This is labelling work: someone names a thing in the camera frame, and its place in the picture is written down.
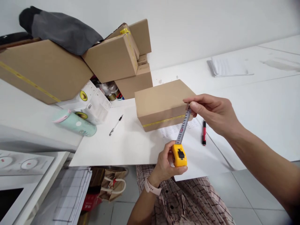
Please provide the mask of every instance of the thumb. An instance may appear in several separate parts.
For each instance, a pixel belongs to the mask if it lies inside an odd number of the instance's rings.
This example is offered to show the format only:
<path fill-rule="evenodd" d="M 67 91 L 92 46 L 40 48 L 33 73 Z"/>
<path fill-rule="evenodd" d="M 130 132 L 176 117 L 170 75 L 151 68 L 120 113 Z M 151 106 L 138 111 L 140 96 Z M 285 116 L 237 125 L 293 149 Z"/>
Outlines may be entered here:
<path fill-rule="evenodd" d="M 203 105 L 197 102 L 191 102 L 190 107 L 195 113 L 199 114 L 205 120 L 211 115 L 210 111 L 208 111 Z"/>
<path fill-rule="evenodd" d="M 173 176 L 175 175 L 181 175 L 183 174 L 184 172 L 186 172 L 188 170 L 188 167 L 187 166 L 182 166 L 182 167 L 172 167 L 172 173 L 173 173 Z"/>

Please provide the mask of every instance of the stack of papers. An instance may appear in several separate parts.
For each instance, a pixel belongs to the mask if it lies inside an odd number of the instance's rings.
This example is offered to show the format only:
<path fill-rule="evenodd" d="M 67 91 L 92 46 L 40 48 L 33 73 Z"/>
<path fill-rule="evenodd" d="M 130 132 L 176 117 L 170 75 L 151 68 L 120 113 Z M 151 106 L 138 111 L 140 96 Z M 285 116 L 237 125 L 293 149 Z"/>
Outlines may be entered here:
<path fill-rule="evenodd" d="M 62 169 L 32 224 L 76 225 L 91 177 L 89 167 Z"/>
<path fill-rule="evenodd" d="M 213 77 L 231 77 L 253 75 L 249 72 L 245 62 L 233 57 L 212 57 L 207 61 Z"/>

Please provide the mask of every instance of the yellow tape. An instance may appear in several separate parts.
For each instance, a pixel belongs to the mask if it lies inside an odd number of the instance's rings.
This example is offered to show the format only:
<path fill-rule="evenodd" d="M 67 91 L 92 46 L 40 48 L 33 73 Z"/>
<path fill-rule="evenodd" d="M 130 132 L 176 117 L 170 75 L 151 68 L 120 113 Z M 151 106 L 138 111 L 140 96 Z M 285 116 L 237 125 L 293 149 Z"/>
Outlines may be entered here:
<path fill-rule="evenodd" d="M 127 39 L 128 39 L 128 42 L 129 42 L 129 46 L 130 46 L 132 58 L 133 58 L 133 61 L 135 62 L 135 67 L 138 69 L 138 63 L 137 63 L 137 60 L 134 58 L 135 53 L 134 53 L 133 50 L 132 50 L 132 47 L 131 47 L 131 44 L 130 44 L 130 40 L 129 40 L 129 37 L 128 37 L 128 33 L 129 33 L 129 34 L 131 34 L 131 33 L 130 33 L 130 31 L 129 31 L 127 28 L 124 28 L 123 30 L 121 30 L 120 33 L 121 33 L 121 34 L 126 34 Z"/>
<path fill-rule="evenodd" d="M 120 31 L 121 34 L 125 34 L 125 33 L 130 33 L 130 31 L 127 28 L 124 28 L 123 30 Z"/>
<path fill-rule="evenodd" d="M 55 101 L 57 102 L 61 102 L 58 98 L 56 98 L 55 96 L 51 95 L 49 92 L 47 92 L 46 90 L 42 89 L 40 86 L 36 85 L 35 83 L 33 83 L 32 81 L 30 81 L 29 79 L 27 79 L 26 77 L 23 77 L 21 74 L 19 74 L 17 71 L 13 70 L 12 68 L 10 68 L 8 65 L 4 64 L 3 62 L 0 61 L 0 66 L 4 69 L 6 69 L 8 72 L 11 72 L 12 74 L 16 75 L 16 77 L 20 78 L 21 80 L 25 81 L 26 83 L 30 84 L 31 86 L 35 87 L 36 89 L 38 89 L 39 91 L 43 92 L 44 94 L 48 95 L 49 97 L 53 98 Z"/>
<path fill-rule="evenodd" d="M 164 122 L 168 122 L 168 121 L 171 121 L 171 120 L 174 120 L 174 119 L 177 119 L 177 118 L 183 118 L 183 117 L 185 117 L 185 114 L 181 115 L 181 116 L 177 116 L 177 117 L 172 117 L 170 119 L 165 119 L 165 120 L 157 121 L 157 122 L 154 122 L 154 123 L 149 123 L 149 124 L 143 125 L 143 127 L 148 127 L 148 126 L 152 126 L 154 124 L 164 123 Z"/>

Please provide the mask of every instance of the tiled floor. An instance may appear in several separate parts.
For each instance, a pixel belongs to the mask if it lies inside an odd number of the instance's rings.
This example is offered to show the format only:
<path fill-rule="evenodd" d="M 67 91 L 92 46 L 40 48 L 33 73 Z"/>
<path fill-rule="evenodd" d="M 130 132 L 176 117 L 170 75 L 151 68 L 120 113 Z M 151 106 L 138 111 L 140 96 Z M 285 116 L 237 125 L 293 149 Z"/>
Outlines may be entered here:
<path fill-rule="evenodd" d="M 227 205 L 236 225 L 282 225 L 289 217 L 279 202 L 248 170 L 208 177 Z M 129 167 L 126 190 L 115 202 L 102 202 L 91 213 L 89 224 L 127 224 L 139 197 L 135 166 Z"/>

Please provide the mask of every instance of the pink plaid fabric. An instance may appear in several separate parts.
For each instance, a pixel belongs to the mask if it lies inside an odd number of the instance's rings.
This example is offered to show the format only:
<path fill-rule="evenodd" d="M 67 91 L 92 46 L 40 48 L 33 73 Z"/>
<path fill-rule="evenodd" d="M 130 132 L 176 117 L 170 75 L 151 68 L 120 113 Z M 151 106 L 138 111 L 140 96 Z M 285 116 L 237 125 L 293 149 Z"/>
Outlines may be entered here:
<path fill-rule="evenodd" d="M 138 165 L 140 194 L 154 165 Z M 233 218 L 207 177 L 161 183 L 162 192 L 154 205 L 152 224 L 230 224 Z"/>

